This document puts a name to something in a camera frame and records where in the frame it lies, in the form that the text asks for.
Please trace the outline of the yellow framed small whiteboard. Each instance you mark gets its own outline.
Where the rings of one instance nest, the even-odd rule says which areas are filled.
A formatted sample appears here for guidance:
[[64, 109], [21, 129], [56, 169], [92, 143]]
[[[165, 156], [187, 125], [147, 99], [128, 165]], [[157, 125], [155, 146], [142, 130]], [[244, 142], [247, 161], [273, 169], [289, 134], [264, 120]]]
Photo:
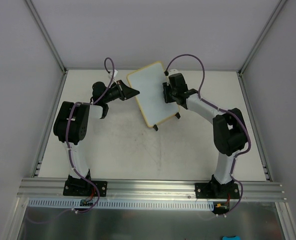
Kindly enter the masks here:
[[167, 77], [160, 61], [135, 70], [126, 78], [131, 88], [140, 91], [135, 98], [149, 128], [153, 128], [153, 125], [158, 126], [179, 113], [179, 106], [176, 103], [165, 103], [163, 83], [167, 82]]

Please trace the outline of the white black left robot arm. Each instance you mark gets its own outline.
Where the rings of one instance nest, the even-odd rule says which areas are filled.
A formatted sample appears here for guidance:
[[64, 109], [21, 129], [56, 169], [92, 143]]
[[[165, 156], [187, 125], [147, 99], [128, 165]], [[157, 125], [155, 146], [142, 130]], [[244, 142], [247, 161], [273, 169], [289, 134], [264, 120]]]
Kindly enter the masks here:
[[53, 133], [66, 147], [71, 167], [68, 175], [68, 189], [75, 187], [81, 195], [92, 191], [90, 168], [82, 156], [80, 143], [85, 139], [89, 119], [104, 119], [109, 111], [108, 104], [114, 100], [125, 101], [140, 94], [122, 80], [106, 86], [98, 81], [92, 86], [89, 103], [64, 101], [56, 117]]

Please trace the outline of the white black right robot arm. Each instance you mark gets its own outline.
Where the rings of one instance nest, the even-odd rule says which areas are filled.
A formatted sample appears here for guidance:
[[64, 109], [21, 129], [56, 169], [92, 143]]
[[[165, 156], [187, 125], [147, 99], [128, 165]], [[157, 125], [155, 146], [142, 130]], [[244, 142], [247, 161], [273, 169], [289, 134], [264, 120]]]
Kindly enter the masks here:
[[222, 109], [203, 98], [196, 89], [188, 89], [180, 72], [170, 74], [165, 71], [165, 76], [168, 78], [163, 83], [165, 103], [176, 103], [212, 124], [213, 140], [219, 155], [211, 191], [214, 196], [222, 198], [230, 190], [228, 183], [233, 181], [236, 157], [245, 145], [251, 146], [243, 115], [238, 108]]

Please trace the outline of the black right whiteboard stand foot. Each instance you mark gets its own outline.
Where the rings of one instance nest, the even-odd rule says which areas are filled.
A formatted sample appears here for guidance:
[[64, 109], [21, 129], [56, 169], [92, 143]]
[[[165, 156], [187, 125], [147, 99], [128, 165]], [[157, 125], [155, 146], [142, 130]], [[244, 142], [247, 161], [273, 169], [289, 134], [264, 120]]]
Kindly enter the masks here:
[[179, 112], [177, 112], [177, 113], [175, 114], [175, 116], [176, 116], [177, 119], [180, 119], [180, 118], [181, 118], [181, 115], [180, 115]]

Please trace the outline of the blue object at bottom edge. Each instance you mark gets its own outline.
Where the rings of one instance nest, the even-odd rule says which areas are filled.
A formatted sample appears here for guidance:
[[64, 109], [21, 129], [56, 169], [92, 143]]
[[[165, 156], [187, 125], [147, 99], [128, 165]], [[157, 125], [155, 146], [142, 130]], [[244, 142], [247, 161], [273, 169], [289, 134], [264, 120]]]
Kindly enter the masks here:
[[224, 236], [222, 240], [241, 240], [239, 236]]

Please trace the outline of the left aluminium frame post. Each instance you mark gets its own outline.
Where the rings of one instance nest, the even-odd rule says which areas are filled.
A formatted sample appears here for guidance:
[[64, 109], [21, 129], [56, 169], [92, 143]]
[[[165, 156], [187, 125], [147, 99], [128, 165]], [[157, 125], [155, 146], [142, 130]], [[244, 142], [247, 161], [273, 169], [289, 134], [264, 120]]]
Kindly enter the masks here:
[[40, 17], [40, 14], [38, 13], [34, 3], [32, 0], [23, 0], [23, 2], [25, 3], [27, 9], [29, 10], [30, 14], [32, 15], [33, 20], [35, 21], [43, 39], [45, 40], [52, 56], [54, 57], [59, 69], [61, 70], [61, 72], [64, 74], [66, 73], [66, 67], [43, 23], [43, 20]]

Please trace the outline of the aluminium frame post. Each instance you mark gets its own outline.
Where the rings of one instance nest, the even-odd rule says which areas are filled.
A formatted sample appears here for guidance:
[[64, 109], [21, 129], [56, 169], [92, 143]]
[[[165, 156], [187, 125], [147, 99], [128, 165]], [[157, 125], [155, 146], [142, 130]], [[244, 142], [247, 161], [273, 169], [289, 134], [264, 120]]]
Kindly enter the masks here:
[[61, 70], [61, 72], [64, 74], [66, 73], [66, 67], [43, 23], [43, 20], [40, 17], [40, 14], [38, 13], [34, 3], [32, 0], [23, 0], [23, 2], [25, 3], [27, 9], [29, 10], [30, 14], [32, 15], [33, 20], [35, 21], [43, 39], [45, 40], [52, 56], [54, 57], [59, 69]]
[[262, 30], [260, 31], [257, 39], [255, 40], [250, 52], [248, 53], [245, 61], [241, 65], [240, 69], [238, 70], [238, 74], [242, 76], [250, 63], [252, 62], [253, 58], [255, 57], [256, 53], [258, 52], [260, 46], [262, 45], [264, 39], [268, 35], [269, 31], [271, 30], [272, 26], [274, 25], [275, 21], [277, 20], [278, 16], [280, 15], [281, 11], [285, 7], [287, 0], [279, 0], [274, 7], [272, 13], [270, 14], [268, 20], [264, 24]]

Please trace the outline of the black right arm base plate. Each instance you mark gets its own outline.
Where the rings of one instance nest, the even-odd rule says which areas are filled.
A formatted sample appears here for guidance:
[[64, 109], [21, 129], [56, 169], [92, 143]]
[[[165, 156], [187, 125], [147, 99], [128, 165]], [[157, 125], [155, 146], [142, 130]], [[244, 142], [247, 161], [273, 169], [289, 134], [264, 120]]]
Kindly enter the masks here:
[[224, 185], [213, 185], [207, 183], [195, 183], [195, 195], [197, 199], [233, 199], [240, 198], [239, 187], [236, 183], [229, 183]]

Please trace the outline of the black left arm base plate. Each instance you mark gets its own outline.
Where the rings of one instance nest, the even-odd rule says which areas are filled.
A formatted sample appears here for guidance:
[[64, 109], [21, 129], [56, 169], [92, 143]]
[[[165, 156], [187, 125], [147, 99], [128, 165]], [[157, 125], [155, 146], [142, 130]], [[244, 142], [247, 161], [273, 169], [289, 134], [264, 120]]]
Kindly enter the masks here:
[[[106, 197], [107, 194], [107, 181], [92, 180], [99, 191], [100, 197]], [[92, 191], [95, 190], [94, 186], [89, 184], [83, 179], [67, 179], [63, 188], [63, 195], [69, 197], [89, 197]]]

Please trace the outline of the aluminium mounting rail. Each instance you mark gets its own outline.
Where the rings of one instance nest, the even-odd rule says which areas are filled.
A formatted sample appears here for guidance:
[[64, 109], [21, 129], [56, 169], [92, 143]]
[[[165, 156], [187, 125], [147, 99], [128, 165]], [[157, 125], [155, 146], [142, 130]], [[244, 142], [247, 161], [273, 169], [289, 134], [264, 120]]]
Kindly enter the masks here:
[[[17, 197], [62, 198], [64, 178], [23, 178]], [[188, 180], [107, 180], [107, 199], [188, 201], [195, 200], [201, 188]], [[287, 202], [288, 196], [279, 182], [244, 181], [243, 197], [246, 202]]]

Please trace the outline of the right aluminium frame post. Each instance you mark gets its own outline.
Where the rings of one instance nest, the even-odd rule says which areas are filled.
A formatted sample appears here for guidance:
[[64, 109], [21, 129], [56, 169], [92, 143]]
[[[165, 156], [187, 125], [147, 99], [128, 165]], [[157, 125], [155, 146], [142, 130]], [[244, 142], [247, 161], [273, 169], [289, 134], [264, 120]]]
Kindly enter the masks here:
[[252, 62], [253, 58], [255, 57], [256, 53], [258, 52], [260, 46], [262, 45], [264, 39], [268, 35], [269, 31], [271, 30], [272, 26], [274, 25], [275, 21], [277, 20], [278, 16], [280, 15], [281, 11], [285, 7], [287, 0], [279, 0], [274, 7], [272, 13], [270, 14], [268, 20], [264, 24], [262, 30], [260, 31], [257, 39], [255, 40], [250, 52], [248, 53], [245, 61], [241, 65], [240, 69], [238, 70], [238, 74], [242, 76], [250, 63]]

